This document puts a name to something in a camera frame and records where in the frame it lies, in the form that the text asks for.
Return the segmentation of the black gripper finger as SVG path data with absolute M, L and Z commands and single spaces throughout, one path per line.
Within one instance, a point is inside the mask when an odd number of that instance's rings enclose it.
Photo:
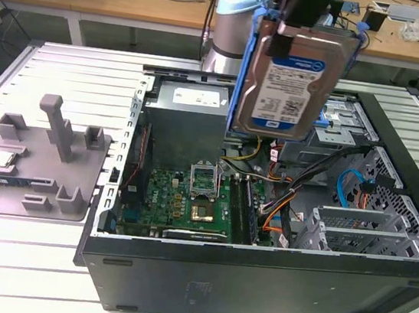
M 287 35 L 274 34 L 268 44 L 267 55 L 269 57 L 288 58 L 291 46 L 293 44 L 293 37 Z

